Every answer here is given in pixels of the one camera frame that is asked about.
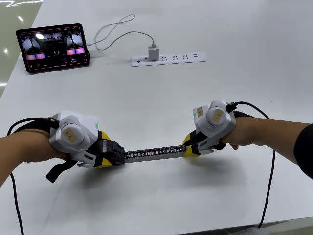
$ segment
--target white table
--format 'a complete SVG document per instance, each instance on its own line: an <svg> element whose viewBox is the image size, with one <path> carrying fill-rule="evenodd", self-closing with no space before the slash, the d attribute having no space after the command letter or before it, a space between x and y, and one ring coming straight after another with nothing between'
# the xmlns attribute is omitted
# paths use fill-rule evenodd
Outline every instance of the white table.
<svg viewBox="0 0 313 235"><path fill-rule="evenodd" d="M132 68L129 58L150 43L140 35L87 68L30 75L20 57L0 101L0 134L19 119L70 109L98 115L127 150L176 145L194 129L192 108L214 99L312 122L312 7L310 0L45 0L34 26L81 22L91 42L100 26L135 13L114 37L145 31L161 53L204 51L208 61ZM76 167L51 184L45 175L58 162L14 171L26 234L180 234L257 224L271 151L228 147L191 160ZM312 198L313 181L277 155L265 222L313 216ZM1 233L18 234L10 180L0 208Z"/></svg>

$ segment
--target electrical outlet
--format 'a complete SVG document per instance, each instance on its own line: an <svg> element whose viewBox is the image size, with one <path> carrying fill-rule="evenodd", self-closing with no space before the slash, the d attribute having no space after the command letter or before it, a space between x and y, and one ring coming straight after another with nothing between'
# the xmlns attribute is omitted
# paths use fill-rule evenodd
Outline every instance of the electrical outlet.
<svg viewBox="0 0 313 235"><path fill-rule="evenodd" d="M160 55L158 61L149 61L147 56L132 57L131 66L165 65L203 61L206 61L206 56L203 52L192 52L185 54Z"/></svg>

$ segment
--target black sleeve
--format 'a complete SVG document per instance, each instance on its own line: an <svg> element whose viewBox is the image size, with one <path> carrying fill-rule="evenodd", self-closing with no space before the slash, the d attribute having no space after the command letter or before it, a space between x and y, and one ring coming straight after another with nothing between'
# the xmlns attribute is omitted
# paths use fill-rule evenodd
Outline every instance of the black sleeve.
<svg viewBox="0 0 313 235"><path fill-rule="evenodd" d="M293 154L301 170L313 179L313 124L301 131L295 142Z"/></svg>

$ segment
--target plug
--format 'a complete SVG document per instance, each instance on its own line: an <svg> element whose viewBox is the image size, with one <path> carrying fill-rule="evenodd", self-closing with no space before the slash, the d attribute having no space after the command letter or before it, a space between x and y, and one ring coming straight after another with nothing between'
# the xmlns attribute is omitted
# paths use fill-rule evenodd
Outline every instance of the plug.
<svg viewBox="0 0 313 235"><path fill-rule="evenodd" d="M160 49L154 43L152 43L151 46L148 47L148 60L158 61L159 53Z"/></svg>

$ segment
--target black cable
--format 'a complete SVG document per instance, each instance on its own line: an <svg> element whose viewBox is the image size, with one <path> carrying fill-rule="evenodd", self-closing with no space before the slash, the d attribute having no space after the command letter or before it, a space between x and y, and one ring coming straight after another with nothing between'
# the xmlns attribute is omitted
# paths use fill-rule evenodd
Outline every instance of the black cable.
<svg viewBox="0 0 313 235"><path fill-rule="evenodd" d="M20 121L15 122L9 129L7 136L9 136L13 130L13 128L23 122L27 122L27 121L35 121L38 120L40 118L38 117L32 117L32 118L26 118ZM20 209L19 209L19 203L18 203L18 195L16 192L16 184L15 184L15 179L14 179L14 175L13 173L10 174L11 176L11 180L12 180L12 186L13 186L13 193L14 193L14 202L15 202L15 209L16 209L16 213L18 215L18 220L19 220L19 225L20 225L20 229L21 229L21 235L24 235L24 228L23 228L23 223L22 223L22 217L21 217L21 213L20 213Z"/></svg>
<svg viewBox="0 0 313 235"><path fill-rule="evenodd" d="M21 235L24 235L24 228L23 228L21 213L20 213L20 209L19 209L18 195L16 193L16 184L15 184L15 179L14 179L13 173L11 173L10 176L11 176L12 185L13 185L15 209L16 209L16 213L18 214L18 219L19 219L19 224L20 224L20 229L21 229Z"/></svg>
<svg viewBox="0 0 313 235"><path fill-rule="evenodd" d="M248 103L248 102L245 102L245 101L233 102L233 103L228 104L227 108L226 108L227 111L228 112L234 111L238 104L248 105L248 106L254 108L255 110L259 111L266 119L269 119L269 117L261 109L259 109L255 105L253 105L251 103ZM270 186L271 186L271 183L272 183L272 178L273 178L273 173L274 173L274 166L275 166L275 154L276 154L276 152L275 152L275 150L273 150L272 167L271 167L271 170L270 170L270 176L269 176L269 181L268 181L268 190L267 190L267 193L266 193L266 199L265 199L265 204L264 204L262 218L261 218L261 221L260 221L260 224L259 224L258 228L261 228L261 226L263 224L265 213L266 213L266 209L268 207L269 191L270 191Z"/></svg>

